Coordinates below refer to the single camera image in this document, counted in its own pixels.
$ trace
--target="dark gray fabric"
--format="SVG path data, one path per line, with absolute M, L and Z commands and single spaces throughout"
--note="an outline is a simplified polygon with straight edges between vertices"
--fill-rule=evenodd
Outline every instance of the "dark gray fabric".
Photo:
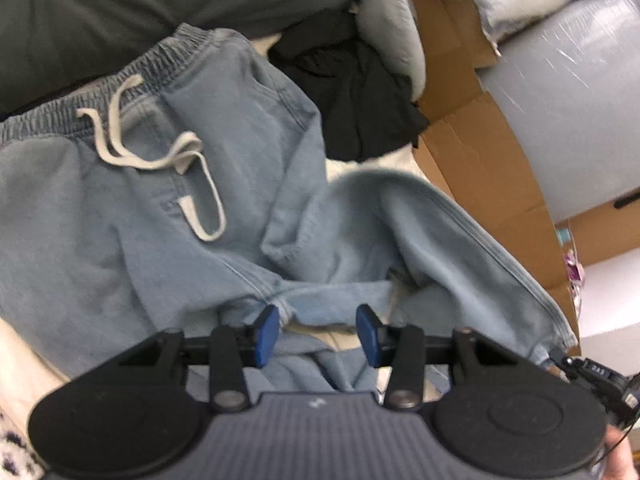
M 0 114 L 115 72 L 181 22 L 272 34 L 351 0 L 0 0 Z

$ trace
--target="drawstring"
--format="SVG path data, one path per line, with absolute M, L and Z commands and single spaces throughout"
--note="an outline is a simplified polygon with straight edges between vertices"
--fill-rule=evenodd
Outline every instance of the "drawstring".
M 184 175 L 189 169 L 193 161 L 197 158 L 202 166 L 202 171 L 207 177 L 211 193 L 216 200 L 218 206 L 218 221 L 219 227 L 211 234 L 207 233 L 200 223 L 198 213 L 196 211 L 195 202 L 193 196 L 186 195 L 178 199 L 178 205 L 182 209 L 182 213 L 189 223 L 191 229 L 195 235 L 203 242 L 212 242 L 217 240 L 225 232 L 226 228 L 226 215 L 225 209 L 220 200 L 218 188 L 213 181 L 213 177 L 209 171 L 209 165 L 207 159 L 202 154 L 203 143 L 193 132 L 183 132 L 169 148 L 167 154 L 156 160 L 145 160 L 140 158 L 135 153 L 130 152 L 122 145 L 122 131 L 120 129 L 120 96 L 122 93 L 134 86 L 142 84 L 143 79 L 140 74 L 129 77 L 120 87 L 116 90 L 115 94 L 111 97 L 109 102 L 109 141 L 104 133 L 102 127 L 102 121 L 100 120 L 100 114 L 95 108 L 78 108 L 76 114 L 78 117 L 88 115 L 94 123 L 94 136 L 95 147 L 98 152 L 98 156 L 108 163 L 114 166 L 127 166 L 129 168 L 136 168 L 137 170 L 165 170 L 166 168 L 173 167 L 175 171 Z M 118 155 L 113 155 L 108 147 L 108 142 L 111 143 L 113 149 Z

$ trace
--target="patterned fabric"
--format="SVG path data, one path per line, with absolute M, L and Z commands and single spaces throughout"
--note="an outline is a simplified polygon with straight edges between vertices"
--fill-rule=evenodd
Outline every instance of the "patterned fabric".
M 27 440 L 0 411 L 0 480 L 38 480 L 43 475 Z

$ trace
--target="metal bolt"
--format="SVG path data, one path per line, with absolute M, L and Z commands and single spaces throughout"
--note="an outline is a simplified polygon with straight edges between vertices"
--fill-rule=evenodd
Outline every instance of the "metal bolt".
M 420 403 L 420 397 L 409 390 L 396 390 L 391 392 L 388 402 L 396 408 L 414 408 Z
M 216 393 L 213 397 L 213 402 L 220 406 L 220 408 L 237 410 L 245 404 L 246 395 L 236 390 L 222 390 Z

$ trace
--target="brown cardboard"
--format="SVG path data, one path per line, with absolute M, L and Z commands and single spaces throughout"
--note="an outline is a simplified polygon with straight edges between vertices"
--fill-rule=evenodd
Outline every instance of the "brown cardboard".
M 589 266 L 640 248 L 640 201 L 622 209 L 613 203 L 581 213 L 559 226 L 569 226 L 578 259 Z
M 474 71 L 495 62 L 477 9 L 449 0 L 414 4 L 428 71 L 419 105 L 432 121 L 421 135 L 416 161 L 541 283 L 578 334 L 562 251 L 542 193 Z
M 473 0 L 443 0 L 462 45 L 473 68 L 486 68 L 498 61 L 494 48 L 487 41 L 478 19 L 478 8 Z
M 634 452 L 634 462 L 636 463 L 636 471 L 640 473 L 640 427 L 636 426 L 629 434 L 631 441 L 631 449 Z

